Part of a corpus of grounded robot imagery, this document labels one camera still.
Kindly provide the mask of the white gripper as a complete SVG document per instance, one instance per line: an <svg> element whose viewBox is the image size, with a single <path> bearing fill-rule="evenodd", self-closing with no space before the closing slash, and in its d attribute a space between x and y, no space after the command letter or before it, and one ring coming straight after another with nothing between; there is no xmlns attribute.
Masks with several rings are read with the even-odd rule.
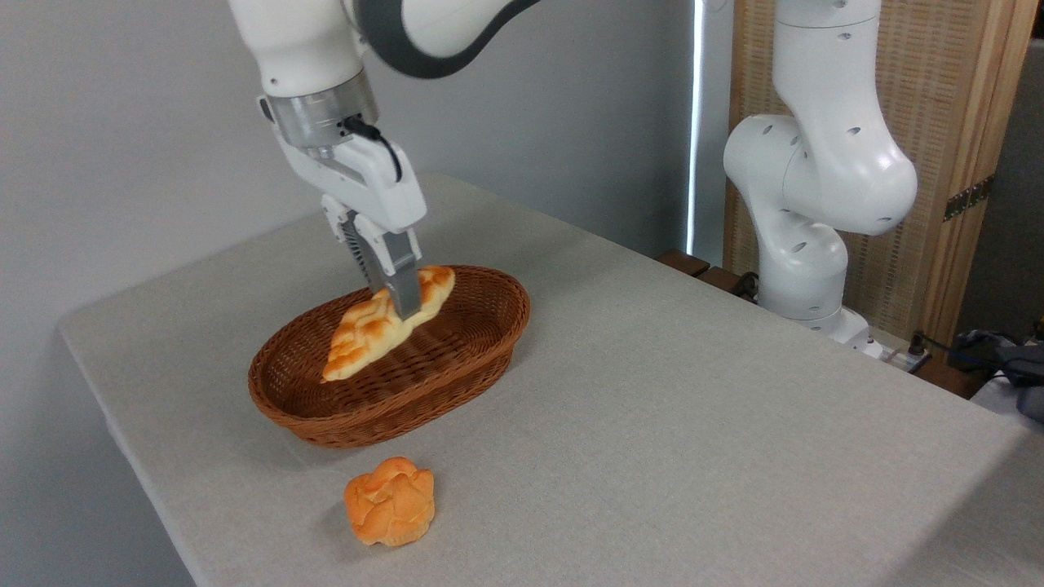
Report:
<svg viewBox="0 0 1044 587"><path fill-rule="evenodd" d="M402 320L417 315L422 254L410 228L426 216L427 204L405 152L352 135L321 159L288 144L279 130L272 134L296 175L324 193L325 218L351 250L370 291L385 289Z"/></svg>

